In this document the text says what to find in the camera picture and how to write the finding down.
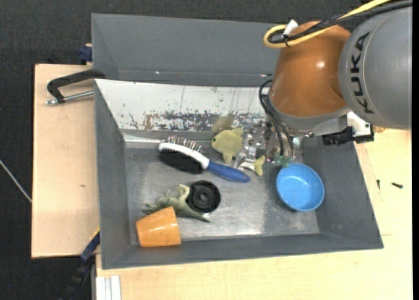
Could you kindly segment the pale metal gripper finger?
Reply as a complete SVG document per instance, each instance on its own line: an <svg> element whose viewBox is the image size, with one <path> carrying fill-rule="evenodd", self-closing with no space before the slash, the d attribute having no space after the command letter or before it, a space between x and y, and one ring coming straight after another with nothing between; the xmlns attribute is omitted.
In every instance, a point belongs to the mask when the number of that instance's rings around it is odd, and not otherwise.
<svg viewBox="0 0 419 300"><path fill-rule="evenodd" d="M234 156L232 167L256 170L257 147L244 146Z"/></svg>
<svg viewBox="0 0 419 300"><path fill-rule="evenodd" d="M263 134L262 126L251 127L245 135L244 145L258 145L258 142Z"/></svg>

